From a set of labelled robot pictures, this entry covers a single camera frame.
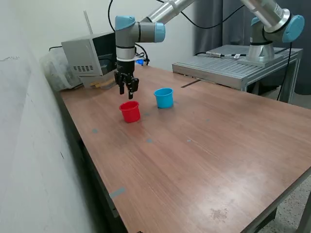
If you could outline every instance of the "white wall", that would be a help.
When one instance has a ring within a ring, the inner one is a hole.
[[[37,59],[49,47],[62,41],[86,35],[88,27],[83,11],[87,10],[94,33],[111,31],[107,9],[110,0],[12,0],[22,25],[26,30],[31,47]],[[161,3],[156,0],[114,0],[111,19],[114,25],[116,15],[133,15],[137,20],[145,18]],[[192,6],[185,10],[193,18]],[[192,56],[192,25],[182,16],[174,18],[167,25],[163,43],[144,45],[150,65],[171,70],[171,64]]]
[[[9,1],[0,8],[0,232],[95,232],[74,163],[81,153]]]

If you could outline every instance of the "robotic arm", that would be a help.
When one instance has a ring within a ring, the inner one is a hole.
[[[195,0],[167,0],[141,22],[133,16],[116,17],[117,71],[115,81],[124,94],[124,84],[129,99],[138,90],[139,80],[134,78],[135,43],[158,43],[165,39],[167,22],[177,16]],[[274,0],[241,0],[255,14],[252,20],[252,37],[247,59],[266,61],[274,58],[272,42],[293,42],[303,31],[304,18],[282,9]]]

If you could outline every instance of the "wooden table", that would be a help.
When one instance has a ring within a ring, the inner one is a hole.
[[[127,95],[62,93],[90,157],[130,233],[251,232],[311,174],[311,111],[136,66],[141,120]],[[174,107],[153,95],[174,89]],[[304,214],[306,230],[309,213]]]

